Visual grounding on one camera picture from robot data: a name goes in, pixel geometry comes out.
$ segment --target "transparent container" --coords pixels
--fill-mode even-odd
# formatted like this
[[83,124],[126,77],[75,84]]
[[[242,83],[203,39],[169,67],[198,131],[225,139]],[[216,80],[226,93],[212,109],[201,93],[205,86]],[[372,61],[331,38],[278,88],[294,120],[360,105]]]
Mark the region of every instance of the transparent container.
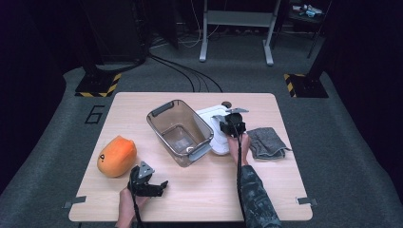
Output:
[[147,121],[175,162],[187,167],[211,150],[211,127],[184,101],[152,110]]

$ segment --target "sleeve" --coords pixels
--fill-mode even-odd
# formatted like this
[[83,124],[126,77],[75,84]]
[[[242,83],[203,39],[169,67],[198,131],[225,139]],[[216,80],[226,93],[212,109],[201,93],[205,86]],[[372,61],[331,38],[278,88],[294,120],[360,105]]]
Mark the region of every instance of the sleeve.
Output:
[[251,165],[241,168],[240,191],[246,227],[281,227],[281,221],[264,190],[263,183]]

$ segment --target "orange object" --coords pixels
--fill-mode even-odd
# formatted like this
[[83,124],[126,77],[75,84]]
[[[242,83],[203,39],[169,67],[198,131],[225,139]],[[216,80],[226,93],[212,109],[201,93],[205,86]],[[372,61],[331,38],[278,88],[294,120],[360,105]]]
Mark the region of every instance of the orange object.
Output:
[[116,178],[133,166],[136,156],[136,144],[117,136],[101,151],[97,166],[107,177]]

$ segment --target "gray cloth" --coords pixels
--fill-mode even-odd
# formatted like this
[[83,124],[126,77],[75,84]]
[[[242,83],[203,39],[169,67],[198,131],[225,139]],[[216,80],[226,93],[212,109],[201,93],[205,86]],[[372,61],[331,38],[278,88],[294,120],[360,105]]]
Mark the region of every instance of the gray cloth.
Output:
[[260,127],[247,132],[251,139],[250,149],[254,159],[277,160],[285,157],[285,143],[272,127]]

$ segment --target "table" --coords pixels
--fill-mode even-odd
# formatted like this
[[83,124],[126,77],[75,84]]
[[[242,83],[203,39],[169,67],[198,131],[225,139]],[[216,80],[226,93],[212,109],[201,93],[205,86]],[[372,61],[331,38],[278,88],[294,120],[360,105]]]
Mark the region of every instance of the table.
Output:
[[246,12],[246,11],[225,11],[209,10],[207,1],[204,0],[203,11],[203,34],[201,43],[201,55],[199,60],[205,62],[207,56],[207,25],[226,25],[226,26],[248,26],[269,28],[266,40],[263,40],[264,54],[266,64],[274,64],[272,52],[270,49],[270,40],[273,35],[273,29],[278,17],[278,8],[281,0],[276,0],[276,6],[273,12]]
[[[287,132],[274,95],[269,93],[146,93],[116,94],[104,127],[95,145],[77,197],[86,201],[75,203],[69,212],[72,221],[116,221],[119,192],[127,185],[129,171],[110,179],[97,168],[101,150],[117,135],[131,139],[138,150],[137,164],[145,161],[155,169],[150,184],[169,181],[163,196],[151,199],[142,213],[143,221],[241,221],[237,193],[237,169],[230,155],[208,152],[188,167],[180,167],[170,157],[146,121],[154,108],[175,99],[185,101],[194,110],[220,105],[248,109],[243,113],[246,129],[273,127],[289,147]],[[308,220],[312,217],[309,204],[298,204],[306,198],[297,162],[292,151],[278,161],[248,161],[264,183],[281,220]]]

